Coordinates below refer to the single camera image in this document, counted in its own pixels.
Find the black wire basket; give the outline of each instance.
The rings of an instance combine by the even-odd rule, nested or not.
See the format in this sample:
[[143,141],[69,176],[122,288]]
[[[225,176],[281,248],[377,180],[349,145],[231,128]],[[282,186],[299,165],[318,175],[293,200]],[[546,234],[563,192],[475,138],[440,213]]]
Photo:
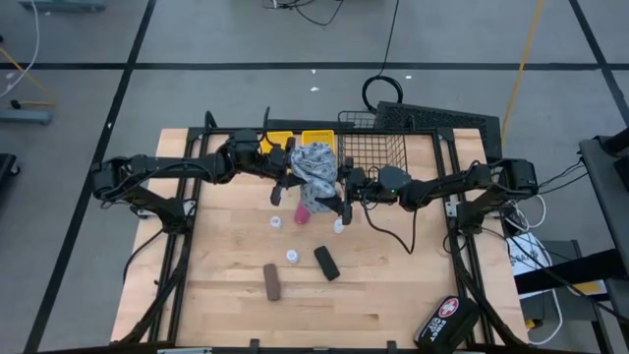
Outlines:
[[399,127],[387,128],[372,113],[360,111],[341,111],[338,123],[339,165],[346,157],[354,157],[354,166],[363,167],[372,178],[385,165],[408,172],[406,142]]

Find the black eraser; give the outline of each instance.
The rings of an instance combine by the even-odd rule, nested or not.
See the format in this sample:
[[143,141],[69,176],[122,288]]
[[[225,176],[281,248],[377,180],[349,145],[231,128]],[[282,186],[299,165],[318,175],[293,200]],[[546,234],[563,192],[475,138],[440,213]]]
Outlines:
[[321,270],[323,270],[323,275],[327,278],[327,280],[332,281],[336,279],[341,273],[338,271],[338,267],[334,263],[332,256],[327,251],[325,246],[321,246],[314,250],[314,256],[316,257],[316,261],[321,266]]

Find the pink object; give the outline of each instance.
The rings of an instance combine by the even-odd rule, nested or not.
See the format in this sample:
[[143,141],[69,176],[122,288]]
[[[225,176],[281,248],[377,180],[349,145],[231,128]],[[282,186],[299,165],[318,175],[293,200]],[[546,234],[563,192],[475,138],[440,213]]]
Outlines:
[[295,222],[300,225],[303,225],[308,222],[308,219],[311,217],[311,213],[306,209],[306,207],[299,202],[297,205],[297,210],[295,210]]

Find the gray floor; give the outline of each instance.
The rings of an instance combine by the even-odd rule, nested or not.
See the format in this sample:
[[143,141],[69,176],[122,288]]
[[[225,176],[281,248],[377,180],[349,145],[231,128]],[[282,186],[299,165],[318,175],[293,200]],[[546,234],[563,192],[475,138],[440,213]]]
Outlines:
[[[124,63],[145,0],[110,0],[99,14],[41,14],[39,62]],[[608,62],[629,62],[629,6],[624,0],[580,1]],[[380,61],[393,2],[347,0],[328,28],[288,11],[266,11],[258,0],[159,0],[140,62],[242,63]],[[335,2],[304,11],[325,19]],[[528,0],[402,0],[389,59],[394,62],[518,62],[535,10]],[[32,14],[15,1],[0,3],[6,48],[28,61]],[[532,47],[535,63],[595,63],[565,0],[546,2]],[[8,72],[0,72],[0,87]],[[0,208],[0,353],[24,348],[54,267],[87,167],[121,71],[34,71],[58,105],[47,127],[0,125],[0,151],[18,155],[23,173]],[[263,109],[277,119],[334,120],[363,109],[360,87],[374,71],[135,71],[107,156],[152,154],[163,128],[198,126],[210,109],[221,126],[256,126]],[[387,72],[405,102],[502,116],[514,71]],[[629,90],[629,73],[614,77]],[[24,81],[11,98],[37,99]],[[393,99],[374,85],[372,100]],[[0,99],[5,105],[7,99]],[[541,180],[577,160],[577,144],[625,127],[600,71],[526,72],[508,127],[505,155],[532,160]],[[548,216],[536,235],[577,239],[585,254],[612,242],[589,181],[548,195]],[[41,349],[104,344],[114,322],[121,271],[137,220],[123,207],[91,202]],[[617,343],[617,326],[607,321]],[[552,330],[548,324],[543,330]],[[539,339],[541,333],[534,333]],[[588,324],[565,324],[547,347],[596,352]]]

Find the red logo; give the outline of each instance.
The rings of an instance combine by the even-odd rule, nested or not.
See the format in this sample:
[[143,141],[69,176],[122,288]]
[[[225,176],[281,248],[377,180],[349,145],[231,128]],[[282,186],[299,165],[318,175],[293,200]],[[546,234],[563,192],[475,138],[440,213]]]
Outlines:
[[439,308],[439,316],[442,319],[445,319],[446,317],[449,317],[450,315],[454,314],[458,308],[459,308],[459,299],[456,299],[456,298],[450,299],[446,301],[445,303],[443,303],[443,305],[441,305],[441,308]]

